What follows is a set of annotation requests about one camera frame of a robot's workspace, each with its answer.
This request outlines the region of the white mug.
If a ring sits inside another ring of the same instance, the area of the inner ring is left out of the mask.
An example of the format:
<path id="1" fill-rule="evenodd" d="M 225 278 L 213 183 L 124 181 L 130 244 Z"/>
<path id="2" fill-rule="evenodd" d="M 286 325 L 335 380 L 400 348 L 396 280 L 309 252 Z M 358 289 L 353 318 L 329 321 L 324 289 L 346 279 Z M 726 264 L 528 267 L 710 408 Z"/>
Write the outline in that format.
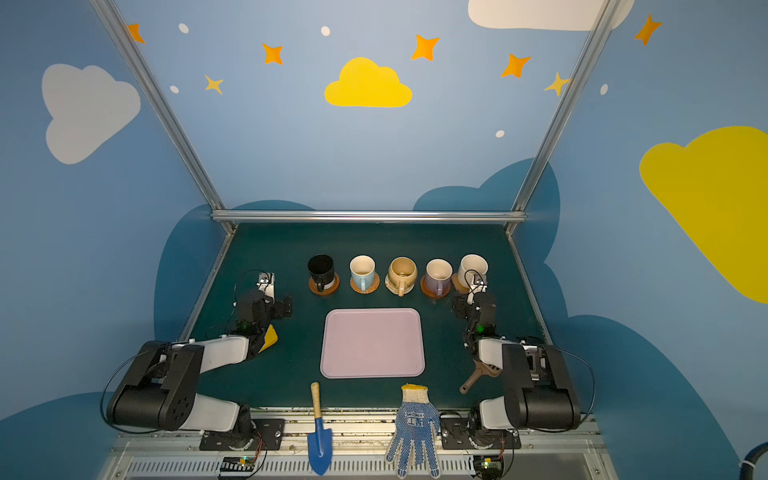
<path id="1" fill-rule="evenodd" d="M 480 255 L 467 254 L 459 264 L 458 281 L 464 289 L 471 289 L 477 282 L 487 280 L 488 263 Z"/>

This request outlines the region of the lilac mug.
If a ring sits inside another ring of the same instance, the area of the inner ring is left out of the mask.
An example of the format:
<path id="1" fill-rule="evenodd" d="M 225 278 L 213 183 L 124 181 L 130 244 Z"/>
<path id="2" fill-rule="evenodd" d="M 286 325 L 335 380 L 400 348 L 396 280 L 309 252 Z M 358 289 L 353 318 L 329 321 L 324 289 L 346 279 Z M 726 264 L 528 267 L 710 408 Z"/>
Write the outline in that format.
<path id="1" fill-rule="evenodd" d="M 437 281 L 451 280 L 453 268 L 448 261 L 436 258 L 427 263 L 425 275 Z"/>

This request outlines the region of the brown wooden coaster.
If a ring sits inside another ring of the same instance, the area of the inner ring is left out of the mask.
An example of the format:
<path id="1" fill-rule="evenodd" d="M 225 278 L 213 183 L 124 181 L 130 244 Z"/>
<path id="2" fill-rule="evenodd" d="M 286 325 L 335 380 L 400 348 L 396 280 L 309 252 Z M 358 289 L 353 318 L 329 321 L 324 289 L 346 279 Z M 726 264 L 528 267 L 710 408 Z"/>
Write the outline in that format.
<path id="1" fill-rule="evenodd" d="M 452 289 L 451 280 L 434 280 L 425 275 L 420 280 L 420 288 L 424 295 L 432 299 L 445 298 Z"/>
<path id="2" fill-rule="evenodd" d="M 335 273 L 334 280 L 329 284 L 324 285 L 323 290 L 318 289 L 317 283 L 315 282 L 313 277 L 309 278 L 308 285 L 309 285 L 309 290 L 314 295 L 321 296 L 321 297 L 329 296 L 338 290 L 340 285 L 340 276 L 338 273 Z"/>

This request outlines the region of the black mug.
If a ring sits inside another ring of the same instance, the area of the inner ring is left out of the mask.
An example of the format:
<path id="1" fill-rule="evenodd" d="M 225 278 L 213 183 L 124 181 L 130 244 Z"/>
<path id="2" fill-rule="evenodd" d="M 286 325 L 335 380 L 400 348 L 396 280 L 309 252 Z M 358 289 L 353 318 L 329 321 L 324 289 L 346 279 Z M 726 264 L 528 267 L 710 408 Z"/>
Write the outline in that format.
<path id="1" fill-rule="evenodd" d="M 310 277 L 313 277 L 319 290 L 334 280 L 334 261 L 326 254 L 313 256 L 307 264 Z"/>

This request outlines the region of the yellow mug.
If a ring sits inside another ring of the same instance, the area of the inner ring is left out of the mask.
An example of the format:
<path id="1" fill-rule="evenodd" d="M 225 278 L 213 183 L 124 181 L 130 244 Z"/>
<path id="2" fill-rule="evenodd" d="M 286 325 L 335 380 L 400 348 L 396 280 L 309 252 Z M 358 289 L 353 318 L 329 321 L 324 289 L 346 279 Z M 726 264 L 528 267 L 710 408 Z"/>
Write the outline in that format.
<path id="1" fill-rule="evenodd" d="M 387 276 L 391 281 L 401 288 L 406 284 L 413 283 L 415 285 L 418 278 L 418 270 L 415 262 L 408 257 L 395 258 L 389 268 Z"/>

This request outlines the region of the light blue mug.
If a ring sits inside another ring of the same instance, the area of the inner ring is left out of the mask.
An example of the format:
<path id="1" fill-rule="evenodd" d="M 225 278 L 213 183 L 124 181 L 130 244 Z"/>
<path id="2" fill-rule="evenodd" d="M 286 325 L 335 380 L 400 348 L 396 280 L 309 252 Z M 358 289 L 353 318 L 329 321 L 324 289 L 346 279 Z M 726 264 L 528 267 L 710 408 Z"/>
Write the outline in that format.
<path id="1" fill-rule="evenodd" d="M 375 286 L 375 261 L 368 255 L 358 255 L 350 261 L 351 285 L 358 293 L 369 292 Z"/>

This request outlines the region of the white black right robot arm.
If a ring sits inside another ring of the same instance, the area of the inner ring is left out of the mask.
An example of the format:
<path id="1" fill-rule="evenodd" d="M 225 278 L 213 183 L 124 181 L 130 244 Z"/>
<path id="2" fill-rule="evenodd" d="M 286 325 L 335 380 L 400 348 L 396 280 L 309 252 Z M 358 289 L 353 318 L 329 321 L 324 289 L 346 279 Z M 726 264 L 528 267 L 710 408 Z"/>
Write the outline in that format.
<path id="1" fill-rule="evenodd" d="M 451 310 L 466 322 L 462 341 L 474 364 L 459 392 L 467 394 L 483 376 L 503 383 L 501 396 L 474 409 L 477 428 L 561 432 L 580 425 L 582 412 L 562 350 L 536 337 L 511 340 L 498 334 L 496 298 L 490 293 L 458 294 Z"/>

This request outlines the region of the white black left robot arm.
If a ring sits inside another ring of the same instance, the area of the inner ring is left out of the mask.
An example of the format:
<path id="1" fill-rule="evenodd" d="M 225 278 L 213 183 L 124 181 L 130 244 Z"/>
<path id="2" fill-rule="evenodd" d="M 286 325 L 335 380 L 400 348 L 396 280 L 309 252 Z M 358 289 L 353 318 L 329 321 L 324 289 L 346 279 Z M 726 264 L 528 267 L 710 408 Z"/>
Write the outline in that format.
<path id="1" fill-rule="evenodd" d="M 293 297 L 277 300 L 255 289 L 236 305 L 235 328 L 228 334 L 201 342 L 146 342 L 135 356 L 108 405 L 99 406 L 103 421 L 113 429 L 131 433 L 203 431 L 254 436 L 250 408 L 198 392 L 200 376 L 220 367 L 251 360 L 274 345 L 276 319 L 293 313 Z"/>

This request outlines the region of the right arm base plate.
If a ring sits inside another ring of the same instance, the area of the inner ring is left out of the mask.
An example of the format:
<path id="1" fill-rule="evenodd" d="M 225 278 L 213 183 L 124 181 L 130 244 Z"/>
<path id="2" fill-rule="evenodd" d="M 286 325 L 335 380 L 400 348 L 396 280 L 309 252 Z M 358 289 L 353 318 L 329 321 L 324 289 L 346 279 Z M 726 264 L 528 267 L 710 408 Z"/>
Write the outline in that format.
<path id="1" fill-rule="evenodd" d="M 473 424 L 468 418 L 442 417 L 440 440 L 445 450 L 520 449 L 517 431 L 489 430 Z"/>

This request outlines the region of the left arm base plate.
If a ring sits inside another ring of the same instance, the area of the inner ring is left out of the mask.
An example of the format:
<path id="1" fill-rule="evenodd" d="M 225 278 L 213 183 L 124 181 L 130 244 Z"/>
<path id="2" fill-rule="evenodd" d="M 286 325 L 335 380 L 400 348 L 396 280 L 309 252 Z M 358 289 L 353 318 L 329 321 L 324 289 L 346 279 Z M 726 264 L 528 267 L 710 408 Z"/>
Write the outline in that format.
<path id="1" fill-rule="evenodd" d="M 227 432 L 205 431 L 199 444 L 201 451 L 256 451 L 259 448 L 278 450 L 281 446 L 285 420 L 281 418 L 241 418 Z"/>

